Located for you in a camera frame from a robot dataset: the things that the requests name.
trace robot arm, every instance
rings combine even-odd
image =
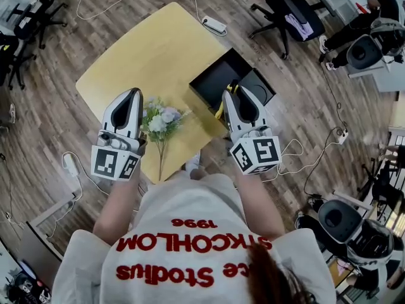
[[[248,89],[222,94],[225,122],[234,144],[230,150],[244,175],[267,172],[282,162],[280,143],[267,124],[265,107]]]
[[[142,124],[143,97],[133,88],[120,94],[106,108],[103,127],[92,146],[91,173],[102,178],[128,181],[147,144]]]

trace floor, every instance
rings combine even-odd
[[[103,10],[117,0],[83,0],[82,16]],[[99,122],[78,95],[75,83],[91,64],[123,34],[169,2],[176,1],[195,15],[193,0],[124,0],[105,14],[89,21],[76,16],[78,0],[58,0],[70,6],[59,14],[68,22],[67,28],[47,31],[45,50],[36,50],[38,58],[27,65],[23,79],[27,88],[17,84],[12,91],[0,92],[0,109],[7,110],[14,102],[18,120],[9,134],[0,137],[0,151],[6,163],[0,163],[0,207],[10,212],[9,178],[11,178],[12,215],[15,222],[32,220],[69,193],[79,193],[78,182],[61,166],[61,155],[74,151],[86,170],[90,165],[90,148],[96,140]],[[234,47],[267,78],[277,95],[268,104],[268,118],[282,147],[298,139],[303,155],[285,156],[283,172],[297,171],[313,163],[321,153],[329,131],[340,125],[336,104],[317,63],[317,41],[291,42],[290,60],[283,61],[282,42],[276,30],[247,38],[249,32],[265,24],[252,3],[266,6],[264,0],[198,0],[200,15],[209,15],[228,26],[228,35],[219,40]],[[327,33],[341,28],[338,19],[324,19]],[[341,68],[327,73],[328,81],[338,101],[341,117],[349,124],[349,137],[343,146],[329,147],[320,165],[308,182],[310,193],[325,194],[339,189],[356,194],[365,179],[361,164],[370,163],[377,155],[379,142],[387,140],[387,126],[394,94],[380,94],[372,77],[349,79]],[[287,153],[299,153],[293,142]],[[208,172],[223,172],[232,176],[221,139],[214,139],[202,150],[202,164]],[[266,188],[280,209],[285,224],[293,229],[295,212],[304,206],[304,181],[311,168],[298,174],[287,174],[267,182]],[[275,172],[263,175],[272,179]],[[146,189],[146,180],[141,188]],[[74,211],[66,216],[51,242],[64,252],[70,235],[76,229],[92,228],[101,211],[105,195],[100,193],[83,174],[80,181],[84,196]],[[108,191],[110,184],[99,184]],[[54,220],[66,209],[44,222],[40,228],[50,234]],[[14,253],[18,253],[22,230],[16,224],[0,224],[0,236]]]

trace wooden table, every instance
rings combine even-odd
[[[133,87],[142,90],[144,101],[160,97],[168,106],[192,111],[168,143],[163,181],[213,137],[226,133],[189,87],[189,82],[225,52],[194,17],[170,3],[115,42],[83,74],[76,88],[100,122],[110,102]],[[159,154],[151,142],[141,169],[153,183],[158,182]]]

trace white t-shirt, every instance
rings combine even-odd
[[[222,174],[169,180],[144,195],[134,228],[112,247],[73,233],[53,303],[249,303],[247,246],[263,244],[322,304],[336,303],[313,232],[272,242],[246,225],[242,202]]]

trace black box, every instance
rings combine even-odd
[[[196,77],[190,86],[215,114],[221,105],[223,91],[233,80],[253,92],[264,105],[276,95],[260,72],[233,48]]]

